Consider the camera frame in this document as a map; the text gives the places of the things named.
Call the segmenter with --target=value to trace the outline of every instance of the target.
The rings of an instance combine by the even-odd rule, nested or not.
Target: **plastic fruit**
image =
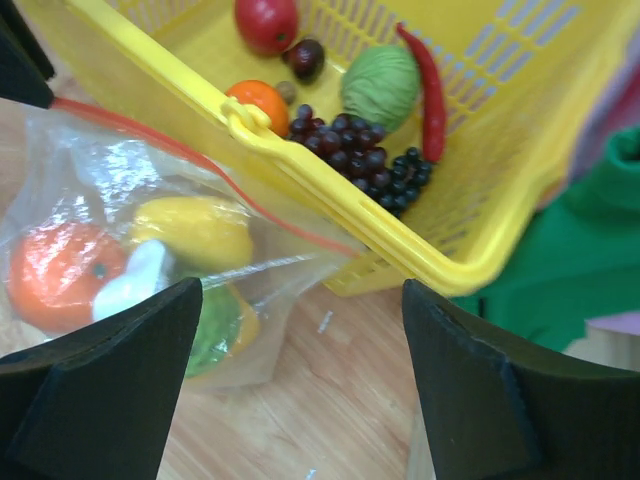
[[[126,262],[118,241],[97,225],[43,226],[13,251],[7,290],[25,322],[47,333],[69,333],[91,323],[95,296]]]
[[[387,151],[376,146],[385,138],[385,129],[357,115],[340,113],[327,125],[313,118],[313,109],[305,104],[298,108],[290,128],[291,140],[321,157],[396,217],[418,200],[430,181],[433,166],[415,147],[387,166]]]
[[[259,107],[271,119],[271,131],[281,137],[289,133],[289,107],[278,91],[260,80],[236,83],[225,93],[242,104]]]
[[[236,0],[236,27],[259,55],[284,52],[298,33],[295,0]]]
[[[207,275],[198,272],[180,275],[186,277],[202,281],[200,323],[186,371],[186,376],[192,377],[245,350],[258,337],[261,325],[253,307],[233,285],[208,284]]]
[[[175,260],[158,240],[144,242],[129,257],[122,275],[100,289],[93,300],[93,321],[104,320],[169,287]]]
[[[296,87],[291,82],[279,82],[276,85],[276,90],[285,101],[287,105],[291,105],[296,101],[296,97],[298,96],[298,92],[296,91]]]
[[[233,286],[229,286],[229,289],[240,304],[240,318],[242,319],[240,331],[238,332],[236,341],[229,352],[230,355],[237,355],[255,342],[256,338],[258,338],[258,334],[260,333],[261,325],[258,315],[253,307],[240,296],[240,293]]]
[[[133,245],[160,240],[179,260],[204,271],[246,267],[253,256],[246,210],[213,196],[150,200],[136,210],[130,236]]]
[[[317,40],[305,38],[284,52],[282,59],[301,83],[312,83],[324,68],[324,48]]]

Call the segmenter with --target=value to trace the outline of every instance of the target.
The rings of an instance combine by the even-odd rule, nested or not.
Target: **ziplock bag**
[[[0,337],[17,322],[28,343],[46,341],[196,276],[204,300],[186,376],[213,387],[268,380],[296,299],[359,245],[286,198],[266,211],[188,147],[76,106],[85,119],[28,111],[27,180],[0,224],[3,318],[15,319]],[[112,129],[132,125],[166,148]]]

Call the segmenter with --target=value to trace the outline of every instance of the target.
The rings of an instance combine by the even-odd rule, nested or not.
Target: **white object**
[[[327,326],[329,325],[329,321],[331,320],[331,317],[333,317],[333,312],[329,310],[327,314],[324,316],[324,320],[322,320],[322,323],[318,327],[318,333],[324,333],[324,331],[327,329]]]
[[[640,371],[640,336],[586,326],[586,337],[575,340],[565,355],[606,365]]]
[[[93,301],[93,321],[103,320],[146,300],[169,286],[175,259],[159,240],[134,250],[125,272],[107,283]]]

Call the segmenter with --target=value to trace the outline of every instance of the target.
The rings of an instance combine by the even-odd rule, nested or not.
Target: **green cloth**
[[[454,301],[557,351],[586,320],[640,310],[640,128],[534,217],[496,281]]]

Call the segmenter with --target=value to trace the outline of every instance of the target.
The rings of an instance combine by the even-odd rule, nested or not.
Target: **wooden surface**
[[[429,441],[424,427],[422,410],[416,408],[413,419],[413,432],[409,445],[409,463],[407,464],[407,480],[436,480],[429,451]]]
[[[83,98],[64,70],[54,85]],[[8,102],[0,155],[4,212],[25,172],[23,111]],[[38,335],[0,324],[0,352]],[[272,382],[227,395],[183,391],[159,478],[402,479],[416,398],[399,290],[340,299],[319,287],[289,319]]]

